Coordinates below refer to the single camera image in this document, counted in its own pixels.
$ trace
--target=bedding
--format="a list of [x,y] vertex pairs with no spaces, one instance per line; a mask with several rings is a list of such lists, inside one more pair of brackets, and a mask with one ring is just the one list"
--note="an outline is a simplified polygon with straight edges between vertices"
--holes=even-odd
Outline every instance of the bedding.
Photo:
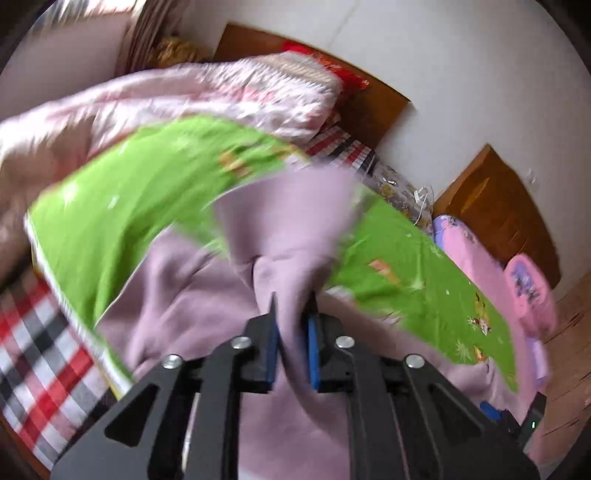
[[300,145],[329,116],[340,80],[299,54],[127,75],[0,124],[0,282],[26,252],[22,218],[39,192],[142,125],[197,113]]
[[[285,165],[306,164],[306,156],[289,144],[197,116],[140,130],[124,149],[112,148],[35,204],[27,224],[40,265],[118,388],[128,388],[128,372],[94,327],[158,233],[175,223],[224,253],[210,210],[213,199]],[[429,238],[380,197],[359,188],[369,195],[370,208],[329,287],[458,363],[494,358],[517,389],[509,330],[497,311]]]
[[316,135],[306,144],[304,151],[314,163],[348,167],[362,179],[371,174],[377,162],[371,148],[338,125]]
[[0,411],[45,467],[114,403],[108,383],[29,266],[0,294]]
[[433,237],[431,203],[425,199],[424,205],[419,205],[414,198],[414,192],[417,189],[400,173],[377,161],[371,175],[365,179],[365,184],[373,191],[378,192],[413,224],[416,224],[417,228],[425,235]]
[[[309,292],[329,275],[339,240],[357,215],[356,185],[346,173],[280,173],[218,197],[212,210],[227,257],[212,255],[175,226],[165,229],[97,325],[139,378],[165,352],[185,358],[210,353],[240,334],[250,317],[266,312],[273,295],[282,362],[271,393],[246,394],[241,401],[240,467],[259,478],[283,478],[286,472],[294,480],[349,478],[344,398],[309,388],[299,334]],[[494,362],[454,365],[334,297],[319,296],[318,304],[320,311],[337,315],[356,340],[386,356],[424,355],[476,403],[509,406],[515,398]]]
[[286,40],[283,44],[283,51],[293,51],[302,55],[311,57],[328,71],[334,73],[343,82],[343,90],[339,96],[339,104],[343,104],[353,95],[369,87],[369,81],[356,75],[346,67],[333,62],[331,59],[322,55],[321,52],[313,50],[301,43]]
[[[434,229],[436,244],[509,323],[518,357],[520,388],[543,391],[550,379],[550,367],[540,339],[552,332],[558,322],[548,281],[524,254],[514,256],[503,269],[476,235],[452,216],[435,218]],[[530,456],[541,461],[541,431],[534,433],[530,443]]]

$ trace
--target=pink pillow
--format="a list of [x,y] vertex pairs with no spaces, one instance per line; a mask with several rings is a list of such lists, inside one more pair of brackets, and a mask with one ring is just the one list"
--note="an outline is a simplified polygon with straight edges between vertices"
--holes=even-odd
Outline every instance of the pink pillow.
[[558,325],[556,302],[544,274],[530,257],[519,254],[511,258],[505,278],[513,292],[514,308],[529,336],[540,338]]

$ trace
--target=wooden bed frame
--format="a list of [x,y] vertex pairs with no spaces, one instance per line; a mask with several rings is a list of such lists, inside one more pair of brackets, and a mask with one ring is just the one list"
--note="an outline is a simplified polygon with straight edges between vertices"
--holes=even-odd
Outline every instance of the wooden bed frame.
[[517,173],[486,145],[433,206],[462,220],[503,266],[528,255],[554,288],[560,281],[550,233]]
[[[281,35],[229,23],[213,60],[234,61],[281,52],[285,40]],[[340,126],[375,148],[409,100],[369,73],[322,53],[369,81],[369,87],[339,111]],[[558,255],[534,201],[517,174],[490,145],[435,202],[433,215],[443,214],[464,221],[503,265],[514,255],[525,253],[539,266],[552,288],[560,281]]]
[[[235,61],[244,57],[279,53],[283,51],[286,40],[292,39],[229,23],[213,55],[213,61]],[[361,143],[375,148],[410,100],[354,65],[329,53],[322,51],[322,54],[369,82],[369,87],[348,101],[345,109],[339,110],[342,117],[340,125]]]

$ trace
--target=metal screw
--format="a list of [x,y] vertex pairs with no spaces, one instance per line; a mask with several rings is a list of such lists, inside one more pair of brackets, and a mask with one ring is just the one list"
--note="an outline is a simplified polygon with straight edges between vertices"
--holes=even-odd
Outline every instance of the metal screw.
[[411,353],[404,359],[410,368],[422,368],[425,365],[425,359],[417,353]]
[[244,350],[252,345],[252,340],[249,337],[240,336],[234,337],[230,343],[232,344],[232,348]]
[[335,344],[339,348],[351,348],[353,345],[355,345],[355,340],[353,337],[342,335],[337,337]]
[[162,360],[162,366],[168,370],[174,370],[175,368],[180,367],[182,363],[183,359],[178,355],[167,355]]

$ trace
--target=red plaid fabric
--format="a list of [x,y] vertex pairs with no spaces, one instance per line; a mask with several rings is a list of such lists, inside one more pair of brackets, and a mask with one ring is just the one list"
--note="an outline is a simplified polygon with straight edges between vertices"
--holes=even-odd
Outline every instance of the red plaid fabric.
[[316,135],[304,147],[312,161],[343,165],[361,176],[370,175],[377,162],[375,152],[335,125]]
[[0,408],[51,469],[109,387],[32,267],[0,294]]

